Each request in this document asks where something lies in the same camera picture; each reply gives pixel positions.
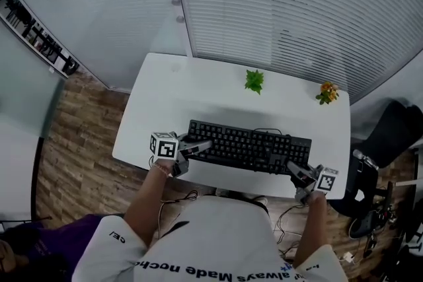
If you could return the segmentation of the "person's right forearm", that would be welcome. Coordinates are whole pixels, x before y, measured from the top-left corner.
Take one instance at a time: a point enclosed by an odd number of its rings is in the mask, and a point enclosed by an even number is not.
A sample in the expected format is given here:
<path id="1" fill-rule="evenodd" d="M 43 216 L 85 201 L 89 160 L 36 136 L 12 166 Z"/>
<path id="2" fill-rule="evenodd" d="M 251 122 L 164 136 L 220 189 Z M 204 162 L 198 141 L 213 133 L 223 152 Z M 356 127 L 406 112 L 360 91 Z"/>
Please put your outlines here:
<path id="1" fill-rule="evenodd" d="M 295 253 L 293 266 L 303 264 L 327 240 L 327 200 L 323 192 L 313 192 L 308 200 L 309 212 L 305 228 Z"/>

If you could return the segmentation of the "black round device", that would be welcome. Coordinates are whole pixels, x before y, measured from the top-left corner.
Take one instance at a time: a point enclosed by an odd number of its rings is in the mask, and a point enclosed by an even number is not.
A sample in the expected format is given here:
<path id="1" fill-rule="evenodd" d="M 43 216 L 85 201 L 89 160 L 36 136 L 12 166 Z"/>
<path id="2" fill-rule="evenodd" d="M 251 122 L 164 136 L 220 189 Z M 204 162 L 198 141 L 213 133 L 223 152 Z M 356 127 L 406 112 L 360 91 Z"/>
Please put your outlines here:
<path id="1" fill-rule="evenodd" d="M 365 217 L 354 219 L 350 223 L 348 236 L 351 239 L 359 239 L 370 235 L 376 228 L 378 221 L 378 212 L 376 210 L 369 211 Z"/>

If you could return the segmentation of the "black metal rack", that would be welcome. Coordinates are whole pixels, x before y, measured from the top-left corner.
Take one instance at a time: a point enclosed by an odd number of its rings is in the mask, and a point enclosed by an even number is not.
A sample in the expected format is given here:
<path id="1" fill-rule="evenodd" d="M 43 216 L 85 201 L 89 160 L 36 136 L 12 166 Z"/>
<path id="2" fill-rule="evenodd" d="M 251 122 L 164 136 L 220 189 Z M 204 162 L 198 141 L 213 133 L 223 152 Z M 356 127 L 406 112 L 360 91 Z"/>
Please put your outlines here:
<path id="1" fill-rule="evenodd" d="M 0 15 L 6 20 L 9 10 L 5 9 L 4 5 L 4 1 L 0 2 Z M 32 22 L 28 26 L 19 23 L 17 27 L 13 28 L 18 32 L 19 36 L 35 48 L 44 59 L 54 64 L 62 73 L 70 76 L 78 70 L 79 63 L 59 45 L 56 39 L 53 38 L 33 16 Z"/>

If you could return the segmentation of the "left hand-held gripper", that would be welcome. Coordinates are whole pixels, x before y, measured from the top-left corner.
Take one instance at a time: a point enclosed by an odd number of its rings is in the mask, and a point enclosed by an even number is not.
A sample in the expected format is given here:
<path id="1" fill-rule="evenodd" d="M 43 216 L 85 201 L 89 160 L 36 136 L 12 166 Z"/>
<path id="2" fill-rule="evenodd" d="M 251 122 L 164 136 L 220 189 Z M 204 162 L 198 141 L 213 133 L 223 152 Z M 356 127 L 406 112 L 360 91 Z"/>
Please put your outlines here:
<path id="1" fill-rule="evenodd" d="M 173 167 L 170 175 L 177 178 L 188 172 L 189 158 L 197 155 L 213 145 L 211 140 L 193 140 L 188 135 L 170 133 L 152 133 L 149 149 L 154 160 L 171 160 Z"/>

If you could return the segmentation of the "orange flower potted plant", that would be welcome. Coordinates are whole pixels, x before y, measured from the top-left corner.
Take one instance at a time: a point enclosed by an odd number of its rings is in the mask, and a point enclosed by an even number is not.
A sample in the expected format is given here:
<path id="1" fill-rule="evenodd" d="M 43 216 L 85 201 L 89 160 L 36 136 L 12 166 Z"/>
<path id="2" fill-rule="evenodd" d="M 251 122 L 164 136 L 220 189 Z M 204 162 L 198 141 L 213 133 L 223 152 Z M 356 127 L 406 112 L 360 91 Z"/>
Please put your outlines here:
<path id="1" fill-rule="evenodd" d="M 320 86 L 320 93 L 316 95 L 315 98 L 319 101 L 320 105 L 330 104 L 331 102 L 338 100 L 338 97 L 339 97 L 338 90 L 339 90 L 338 85 L 330 81 L 325 81 Z"/>

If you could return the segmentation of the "black office chair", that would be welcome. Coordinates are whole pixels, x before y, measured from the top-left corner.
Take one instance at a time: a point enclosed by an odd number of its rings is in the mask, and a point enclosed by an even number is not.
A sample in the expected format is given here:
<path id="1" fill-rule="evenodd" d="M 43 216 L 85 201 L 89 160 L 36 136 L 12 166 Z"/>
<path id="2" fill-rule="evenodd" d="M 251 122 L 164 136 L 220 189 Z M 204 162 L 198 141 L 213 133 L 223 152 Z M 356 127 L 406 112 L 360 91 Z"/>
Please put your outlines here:
<path id="1" fill-rule="evenodd" d="M 372 210 L 375 196 L 390 199 L 392 187 L 377 188 L 379 170 L 353 156 L 358 149 L 375 161 L 379 169 L 388 167 L 399 155 L 423 137 L 423 112 L 416 105 L 404 106 L 394 100 L 389 103 L 370 136 L 353 144 L 346 191 L 342 199 L 332 199 L 330 206 L 339 214 L 361 218 Z"/>

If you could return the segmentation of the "dark leafy plant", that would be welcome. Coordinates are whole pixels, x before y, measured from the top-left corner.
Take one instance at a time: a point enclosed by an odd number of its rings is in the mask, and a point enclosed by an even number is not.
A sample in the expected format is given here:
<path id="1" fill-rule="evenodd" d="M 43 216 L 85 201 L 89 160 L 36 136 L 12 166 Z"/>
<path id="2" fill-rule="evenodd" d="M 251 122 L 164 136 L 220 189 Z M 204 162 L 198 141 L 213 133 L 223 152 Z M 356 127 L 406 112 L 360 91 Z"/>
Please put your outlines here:
<path id="1" fill-rule="evenodd" d="M 4 8 L 9 10 L 6 20 L 10 22 L 13 27 L 17 27 L 19 23 L 28 26 L 32 22 L 31 14 L 19 0 L 0 0 L 0 2 L 2 1 L 5 2 Z"/>

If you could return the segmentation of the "grey handheld device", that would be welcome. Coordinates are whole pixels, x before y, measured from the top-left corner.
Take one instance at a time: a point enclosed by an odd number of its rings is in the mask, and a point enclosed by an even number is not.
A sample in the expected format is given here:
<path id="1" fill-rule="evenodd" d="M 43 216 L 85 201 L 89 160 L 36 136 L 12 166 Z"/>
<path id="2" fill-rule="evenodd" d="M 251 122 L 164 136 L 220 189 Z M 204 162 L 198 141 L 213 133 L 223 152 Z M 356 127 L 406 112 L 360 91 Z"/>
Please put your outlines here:
<path id="1" fill-rule="evenodd" d="M 353 156 L 355 158 L 357 158 L 358 160 L 362 161 L 367 166 L 369 166 L 369 167 L 371 167 L 375 170 L 379 170 L 379 167 L 377 166 L 375 161 L 373 159 L 371 159 L 369 156 L 364 155 L 360 150 L 354 149 L 353 150 Z"/>

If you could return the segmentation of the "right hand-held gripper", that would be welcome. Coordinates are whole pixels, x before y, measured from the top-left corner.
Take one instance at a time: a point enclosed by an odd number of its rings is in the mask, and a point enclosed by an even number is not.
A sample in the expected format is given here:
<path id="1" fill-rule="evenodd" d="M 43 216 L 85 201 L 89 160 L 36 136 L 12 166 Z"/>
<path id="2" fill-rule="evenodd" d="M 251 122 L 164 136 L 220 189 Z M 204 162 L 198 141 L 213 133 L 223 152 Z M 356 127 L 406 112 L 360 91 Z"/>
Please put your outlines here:
<path id="1" fill-rule="evenodd" d="M 302 167 L 289 160 L 286 167 L 290 171 L 291 182 L 296 188 L 295 200 L 302 205 L 307 204 L 309 196 L 314 191 L 323 192 L 324 194 L 329 193 L 338 176 L 337 170 L 321 164 L 317 167 L 312 167 L 308 164 Z"/>

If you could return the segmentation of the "person's left forearm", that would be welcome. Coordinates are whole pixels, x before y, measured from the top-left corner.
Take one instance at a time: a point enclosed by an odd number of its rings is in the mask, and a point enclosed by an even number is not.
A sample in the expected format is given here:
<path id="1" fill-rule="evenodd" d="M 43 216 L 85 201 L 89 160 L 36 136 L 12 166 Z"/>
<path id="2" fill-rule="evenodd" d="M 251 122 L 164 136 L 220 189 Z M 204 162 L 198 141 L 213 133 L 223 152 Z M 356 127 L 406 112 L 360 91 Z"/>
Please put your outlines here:
<path id="1" fill-rule="evenodd" d="M 159 159 L 154 162 L 124 215 L 125 222 L 147 247 L 158 227 L 161 198 L 173 166 L 173 160 Z"/>

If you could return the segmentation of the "person's white printed shirt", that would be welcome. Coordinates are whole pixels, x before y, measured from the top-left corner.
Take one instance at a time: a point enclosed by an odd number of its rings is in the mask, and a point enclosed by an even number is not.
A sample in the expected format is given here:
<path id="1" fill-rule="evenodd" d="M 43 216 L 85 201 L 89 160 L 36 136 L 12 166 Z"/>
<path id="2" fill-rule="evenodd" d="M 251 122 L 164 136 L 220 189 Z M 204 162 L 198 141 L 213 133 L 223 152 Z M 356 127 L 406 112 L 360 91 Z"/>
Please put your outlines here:
<path id="1" fill-rule="evenodd" d="M 147 246 L 118 216 L 104 217 L 72 282 L 348 282 L 329 245 L 297 267 L 283 260 L 263 208 L 204 196 Z"/>

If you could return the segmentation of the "black keyboard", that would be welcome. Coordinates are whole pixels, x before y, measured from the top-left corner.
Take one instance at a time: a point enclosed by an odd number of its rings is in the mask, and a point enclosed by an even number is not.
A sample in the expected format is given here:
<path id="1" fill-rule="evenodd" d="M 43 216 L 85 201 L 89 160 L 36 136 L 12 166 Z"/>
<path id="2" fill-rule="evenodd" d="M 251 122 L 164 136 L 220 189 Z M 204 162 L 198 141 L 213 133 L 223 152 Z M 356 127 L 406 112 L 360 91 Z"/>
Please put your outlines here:
<path id="1" fill-rule="evenodd" d="M 305 167 L 312 140 L 284 135 L 278 129 L 243 129 L 216 123 L 190 120 L 188 138 L 211 140 L 211 148 L 193 159 L 228 166 L 288 175 L 289 160 Z"/>

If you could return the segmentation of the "white table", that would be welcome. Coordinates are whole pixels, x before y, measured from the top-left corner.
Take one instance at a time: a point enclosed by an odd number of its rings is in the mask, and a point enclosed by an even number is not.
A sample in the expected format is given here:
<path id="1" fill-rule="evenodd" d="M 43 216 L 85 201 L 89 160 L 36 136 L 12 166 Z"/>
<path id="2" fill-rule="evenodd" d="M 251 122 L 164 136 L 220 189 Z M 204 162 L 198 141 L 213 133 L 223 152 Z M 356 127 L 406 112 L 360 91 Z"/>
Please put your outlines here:
<path id="1" fill-rule="evenodd" d="M 311 166 L 338 171 L 328 199 L 342 199 L 350 156 L 350 101 L 320 105 L 320 84 L 264 72 L 261 95 L 245 89 L 246 67 L 151 53 L 145 58 L 116 136 L 114 158 L 149 168 L 154 132 L 188 131 L 190 120 L 244 129 L 278 129 L 312 140 Z"/>

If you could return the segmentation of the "green potted plant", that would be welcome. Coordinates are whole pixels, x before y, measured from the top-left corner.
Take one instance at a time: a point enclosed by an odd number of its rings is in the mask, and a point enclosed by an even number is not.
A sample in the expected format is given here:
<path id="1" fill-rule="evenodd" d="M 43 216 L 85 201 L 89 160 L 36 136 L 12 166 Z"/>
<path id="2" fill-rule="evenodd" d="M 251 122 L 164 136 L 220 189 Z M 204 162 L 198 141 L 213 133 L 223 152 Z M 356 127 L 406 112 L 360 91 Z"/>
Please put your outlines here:
<path id="1" fill-rule="evenodd" d="M 262 86 L 264 84 L 264 73 L 258 69 L 255 71 L 246 70 L 245 89 L 249 89 L 261 95 Z"/>

